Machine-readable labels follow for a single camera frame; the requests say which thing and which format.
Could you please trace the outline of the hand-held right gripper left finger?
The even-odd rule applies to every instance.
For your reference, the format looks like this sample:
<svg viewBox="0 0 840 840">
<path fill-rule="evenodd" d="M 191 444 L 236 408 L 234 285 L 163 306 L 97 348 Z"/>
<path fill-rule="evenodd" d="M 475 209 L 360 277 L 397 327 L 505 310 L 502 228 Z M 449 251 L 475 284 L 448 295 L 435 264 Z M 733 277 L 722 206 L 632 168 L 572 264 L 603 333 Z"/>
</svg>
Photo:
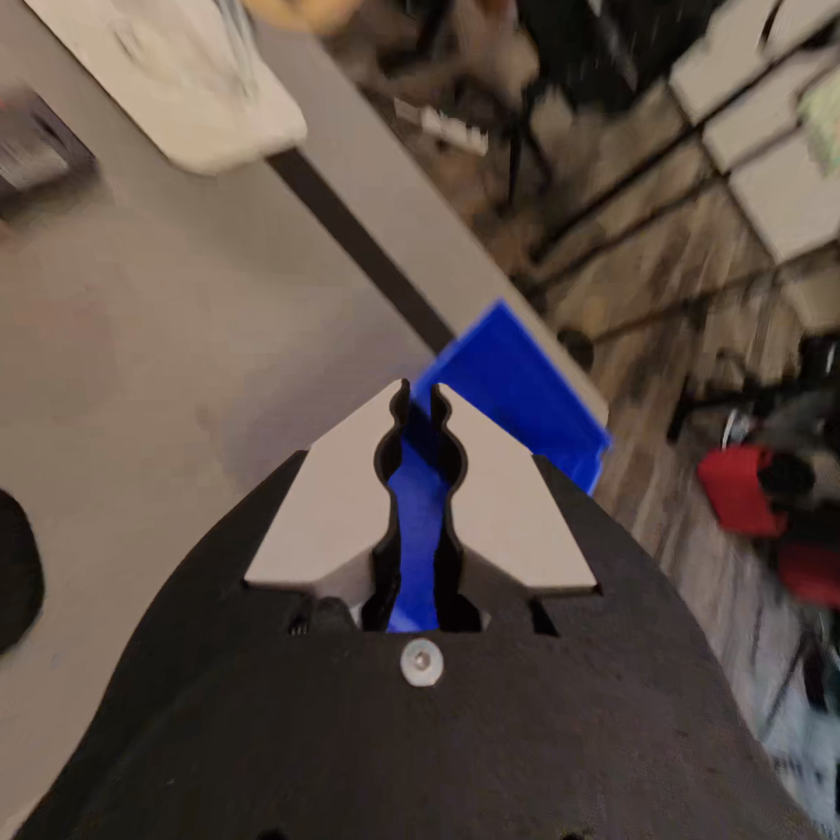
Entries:
<svg viewBox="0 0 840 840">
<path fill-rule="evenodd" d="M 255 557 L 250 587 L 317 599 L 370 599 L 399 554 L 391 479 L 403 462 L 410 404 L 394 381 L 317 439 L 304 455 Z"/>
</svg>

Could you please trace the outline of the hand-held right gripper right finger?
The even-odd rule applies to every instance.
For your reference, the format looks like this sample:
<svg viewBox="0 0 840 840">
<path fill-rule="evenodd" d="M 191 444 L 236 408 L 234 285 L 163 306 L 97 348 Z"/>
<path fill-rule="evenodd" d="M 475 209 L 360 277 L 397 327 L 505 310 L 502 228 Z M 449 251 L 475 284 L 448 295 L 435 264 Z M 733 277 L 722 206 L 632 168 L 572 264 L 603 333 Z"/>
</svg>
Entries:
<svg viewBox="0 0 840 840">
<path fill-rule="evenodd" d="M 531 450 L 449 385 L 433 387 L 434 423 L 458 466 L 447 538 L 469 601 L 591 594 L 597 580 Z"/>
</svg>

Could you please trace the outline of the blue plastic bin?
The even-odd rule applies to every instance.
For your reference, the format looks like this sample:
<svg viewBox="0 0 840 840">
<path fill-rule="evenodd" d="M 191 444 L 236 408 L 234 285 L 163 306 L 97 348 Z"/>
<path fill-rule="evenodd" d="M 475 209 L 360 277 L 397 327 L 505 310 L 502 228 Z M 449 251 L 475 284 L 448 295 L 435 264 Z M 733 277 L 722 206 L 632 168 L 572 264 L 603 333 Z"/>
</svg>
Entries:
<svg viewBox="0 0 840 840">
<path fill-rule="evenodd" d="M 584 405 L 507 303 L 497 302 L 411 380 L 402 464 L 390 478 L 402 532 L 402 587 L 387 631 L 438 627 L 434 552 L 448 483 L 438 467 L 431 391 L 446 384 L 510 436 L 544 456 L 591 496 L 612 444 L 605 422 Z"/>
</svg>

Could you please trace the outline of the black ethernet switch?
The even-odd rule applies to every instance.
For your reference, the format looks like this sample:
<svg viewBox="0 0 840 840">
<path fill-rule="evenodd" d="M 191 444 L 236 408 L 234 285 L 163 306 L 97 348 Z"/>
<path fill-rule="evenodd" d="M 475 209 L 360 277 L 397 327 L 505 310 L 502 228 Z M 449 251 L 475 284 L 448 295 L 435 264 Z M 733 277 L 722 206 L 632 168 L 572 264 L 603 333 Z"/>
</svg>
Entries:
<svg viewBox="0 0 840 840">
<path fill-rule="evenodd" d="M 2 87 L 2 218 L 31 200 L 82 186 L 98 172 L 95 155 L 38 93 Z"/>
</svg>

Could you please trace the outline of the red fabric bin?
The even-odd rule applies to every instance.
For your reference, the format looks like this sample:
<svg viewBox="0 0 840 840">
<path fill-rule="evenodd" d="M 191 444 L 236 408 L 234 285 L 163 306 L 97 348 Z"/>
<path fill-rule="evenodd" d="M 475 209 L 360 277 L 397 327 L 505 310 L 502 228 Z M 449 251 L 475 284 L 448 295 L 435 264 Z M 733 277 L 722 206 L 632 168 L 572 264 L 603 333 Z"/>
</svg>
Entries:
<svg viewBox="0 0 840 840">
<path fill-rule="evenodd" d="M 779 538 L 816 483 L 803 457 L 755 444 L 710 450 L 696 474 L 721 530 L 751 539 Z"/>
<path fill-rule="evenodd" d="M 809 543 L 784 543 L 778 548 L 778 577 L 799 601 L 839 609 L 839 552 Z"/>
</svg>

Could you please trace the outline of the white board stand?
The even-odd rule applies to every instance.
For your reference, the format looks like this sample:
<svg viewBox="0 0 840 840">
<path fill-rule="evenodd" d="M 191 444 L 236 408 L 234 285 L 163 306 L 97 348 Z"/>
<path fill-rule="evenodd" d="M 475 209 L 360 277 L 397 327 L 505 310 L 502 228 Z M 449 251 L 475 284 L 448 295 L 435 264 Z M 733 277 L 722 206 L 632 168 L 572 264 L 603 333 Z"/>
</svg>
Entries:
<svg viewBox="0 0 840 840">
<path fill-rule="evenodd" d="M 27 1 L 174 166 L 216 175 L 302 145 L 244 2 Z"/>
</svg>

